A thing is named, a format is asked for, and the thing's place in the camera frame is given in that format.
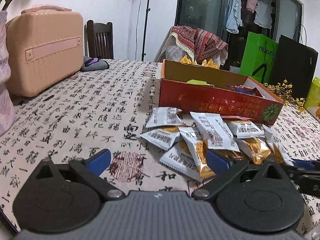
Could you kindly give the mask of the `white silver crisp packet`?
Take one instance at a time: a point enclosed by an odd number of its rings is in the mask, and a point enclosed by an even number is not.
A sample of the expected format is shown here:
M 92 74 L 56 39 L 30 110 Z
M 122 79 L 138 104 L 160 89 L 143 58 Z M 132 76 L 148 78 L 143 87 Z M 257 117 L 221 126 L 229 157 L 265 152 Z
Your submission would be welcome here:
M 190 112 L 210 150 L 240 152 L 234 135 L 219 114 Z

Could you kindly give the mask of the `red blue silver snack bag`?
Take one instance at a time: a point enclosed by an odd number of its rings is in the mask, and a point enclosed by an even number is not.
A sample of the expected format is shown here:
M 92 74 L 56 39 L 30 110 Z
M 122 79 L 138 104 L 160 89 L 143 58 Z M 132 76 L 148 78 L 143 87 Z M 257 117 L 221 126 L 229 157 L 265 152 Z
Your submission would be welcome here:
M 253 95 L 253 96 L 258 96 L 261 98 L 264 98 L 264 96 L 259 92 L 259 90 L 255 88 L 250 88 L 244 85 L 232 85 L 228 86 L 228 88 L 232 91 L 242 93 L 242 94 L 247 94 L 247 95 Z

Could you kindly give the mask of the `calligraphy print tablecloth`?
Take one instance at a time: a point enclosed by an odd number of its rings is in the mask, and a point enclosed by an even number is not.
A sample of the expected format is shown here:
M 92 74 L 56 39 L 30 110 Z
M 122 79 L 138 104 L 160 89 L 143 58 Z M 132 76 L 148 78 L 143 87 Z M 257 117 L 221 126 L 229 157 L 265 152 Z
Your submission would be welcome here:
M 107 70 L 78 72 L 33 99 L 15 100 L 16 122 L 1 137 L 1 218 L 12 234 L 20 228 L 14 198 L 43 158 L 68 163 L 103 148 L 127 157 L 133 172 L 106 181 L 123 191 L 168 192 L 196 188 L 196 181 L 159 163 L 162 151 L 139 135 L 158 105 L 160 63 L 110 60 Z

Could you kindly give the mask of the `white packet near gripper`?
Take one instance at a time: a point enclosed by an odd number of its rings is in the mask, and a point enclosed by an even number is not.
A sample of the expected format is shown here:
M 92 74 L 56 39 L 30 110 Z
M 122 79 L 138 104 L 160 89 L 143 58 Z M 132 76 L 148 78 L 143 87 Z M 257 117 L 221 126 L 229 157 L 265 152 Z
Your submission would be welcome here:
M 156 107 L 146 123 L 146 128 L 160 126 L 180 126 L 184 125 L 183 121 L 177 115 L 181 110 L 176 107 Z

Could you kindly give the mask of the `yellow flower branch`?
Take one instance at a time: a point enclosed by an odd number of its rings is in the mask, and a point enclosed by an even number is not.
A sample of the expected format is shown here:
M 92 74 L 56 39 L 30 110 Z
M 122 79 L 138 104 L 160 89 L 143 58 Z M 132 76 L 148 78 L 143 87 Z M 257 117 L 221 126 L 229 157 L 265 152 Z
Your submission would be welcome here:
M 304 108 L 305 98 L 294 97 L 293 85 L 288 83 L 287 80 L 284 80 L 282 83 L 277 83 L 276 85 L 269 85 L 268 83 L 263 83 L 263 85 L 277 97 L 281 98 L 284 106 L 292 104 L 299 113 L 306 113 L 306 109 Z

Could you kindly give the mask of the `orange cardboard snack box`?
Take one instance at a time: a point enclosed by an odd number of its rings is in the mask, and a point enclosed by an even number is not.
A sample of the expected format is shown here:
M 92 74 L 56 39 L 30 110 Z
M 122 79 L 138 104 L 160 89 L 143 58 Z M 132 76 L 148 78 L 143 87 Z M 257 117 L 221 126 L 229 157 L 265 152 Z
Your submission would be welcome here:
M 207 85 L 190 85 L 189 80 Z M 257 88 L 264 98 L 232 91 L 228 86 Z M 184 112 L 243 116 L 258 123 L 275 123 L 283 101 L 250 76 L 175 61 L 163 60 L 159 106 Z

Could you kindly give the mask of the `flat green snack packet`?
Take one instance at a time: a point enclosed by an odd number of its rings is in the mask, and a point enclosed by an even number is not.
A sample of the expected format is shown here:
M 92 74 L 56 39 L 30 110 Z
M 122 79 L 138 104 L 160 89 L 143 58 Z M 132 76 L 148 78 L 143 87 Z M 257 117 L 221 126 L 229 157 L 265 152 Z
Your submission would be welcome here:
M 206 81 L 200 81 L 200 80 L 194 80 L 194 79 L 187 81 L 187 84 L 190 84 L 190 85 L 201 85 L 201 86 L 207 85 Z

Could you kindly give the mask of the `pale pink vase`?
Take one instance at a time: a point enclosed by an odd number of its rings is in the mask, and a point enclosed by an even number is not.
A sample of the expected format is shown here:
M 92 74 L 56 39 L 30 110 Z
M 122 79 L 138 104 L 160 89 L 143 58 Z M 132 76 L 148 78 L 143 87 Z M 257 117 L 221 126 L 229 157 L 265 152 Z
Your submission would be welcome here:
M 7 31 L 6 31 L 7 12 L 1 11 L 1 36 L 0 36 L 0 127 L 3 135 L 15 121 L 15 111 L 9 92 L 5 83 L 11 77 L 9 66 L 9 54 L 7 51 Z

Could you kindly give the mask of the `grey purple folded cloth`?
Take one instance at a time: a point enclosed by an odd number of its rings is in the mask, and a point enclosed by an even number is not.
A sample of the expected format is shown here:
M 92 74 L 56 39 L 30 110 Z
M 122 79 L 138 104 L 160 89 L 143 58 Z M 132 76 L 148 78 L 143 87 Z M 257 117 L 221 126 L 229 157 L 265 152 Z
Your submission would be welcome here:
M 92 58 L 84 56 L 84 63 L 80 70 L 82 72 L 91 72 L 96 70 L 105 70 L 109 68 L 110 65 L 105 60 L 96 57 Z

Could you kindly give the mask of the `green paper shopping bag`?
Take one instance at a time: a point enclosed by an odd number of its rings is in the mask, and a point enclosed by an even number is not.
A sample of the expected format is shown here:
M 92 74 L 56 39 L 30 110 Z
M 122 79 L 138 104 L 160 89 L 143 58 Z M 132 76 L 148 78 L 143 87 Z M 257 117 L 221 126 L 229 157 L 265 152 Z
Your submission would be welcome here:
M 239 73 L 259 83 L 269 83 L 277 50 L 277 42 L 263 34 L 249 32 Z

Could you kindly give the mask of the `red patterned cloth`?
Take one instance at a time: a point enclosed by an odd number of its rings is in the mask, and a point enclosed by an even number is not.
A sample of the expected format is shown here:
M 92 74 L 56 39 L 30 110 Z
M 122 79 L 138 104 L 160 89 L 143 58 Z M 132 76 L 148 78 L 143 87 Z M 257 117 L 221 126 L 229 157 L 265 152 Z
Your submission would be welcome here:
M 217 35 L 203 29 L 180 25 L 171 28 L 170 36 L 175 38 L 176 45 L 185 51 L 192 61 L 213 59 L 225 64 L 228 44 Z

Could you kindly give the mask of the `chair under cloth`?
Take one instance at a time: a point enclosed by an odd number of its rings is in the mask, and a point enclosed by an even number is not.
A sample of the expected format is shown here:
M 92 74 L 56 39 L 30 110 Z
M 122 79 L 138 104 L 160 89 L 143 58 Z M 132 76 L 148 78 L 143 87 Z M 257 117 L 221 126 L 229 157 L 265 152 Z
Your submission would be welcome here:
M 187 55 L 187 57 L 190 59 L 188 53 L 176 45 L 175 38 L 170 35 L 170 33 L 167 33 L 167 36 L 161 44 L 153 61 L 162 62 L 164 59 L 171 61 L 180 61 L 180 59 L 185 55 Z M 206 58 L 206 60 L 209 61 L 210 59 L 212 59 L 214 64 L 223 66 L 225 64 L 225 61 L 227 60 L 227 56 L 228 52 L 225 48 L 215 55 Z

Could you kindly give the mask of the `pink small suitcase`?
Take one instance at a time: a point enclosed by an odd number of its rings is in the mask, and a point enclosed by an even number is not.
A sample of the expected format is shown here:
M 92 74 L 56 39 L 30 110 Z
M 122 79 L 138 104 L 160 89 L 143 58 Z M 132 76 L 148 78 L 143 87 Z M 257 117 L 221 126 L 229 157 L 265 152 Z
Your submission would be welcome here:
M 11 95 L 33 97 L 80 70 L 83 18 L 53 5 L 26 9 L 6 23 Z

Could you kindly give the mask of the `hanging blue shirt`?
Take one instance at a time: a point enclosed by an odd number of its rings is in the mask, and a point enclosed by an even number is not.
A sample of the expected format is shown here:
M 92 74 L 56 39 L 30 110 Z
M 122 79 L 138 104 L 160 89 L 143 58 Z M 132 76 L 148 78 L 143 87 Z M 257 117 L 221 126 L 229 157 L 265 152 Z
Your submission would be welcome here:
M 225 27 L 229 33 L 238 34 L 242 27 L 241 8 L 241 0 L 227 0 Z

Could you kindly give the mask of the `hanging pink garment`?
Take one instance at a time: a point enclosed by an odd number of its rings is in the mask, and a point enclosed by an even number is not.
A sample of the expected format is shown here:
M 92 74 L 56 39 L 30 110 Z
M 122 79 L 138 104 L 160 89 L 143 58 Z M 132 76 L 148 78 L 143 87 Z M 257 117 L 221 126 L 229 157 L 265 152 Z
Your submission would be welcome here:
M 255 12 L 258 0 L 247 0 L 246 9 L 251 13 Z

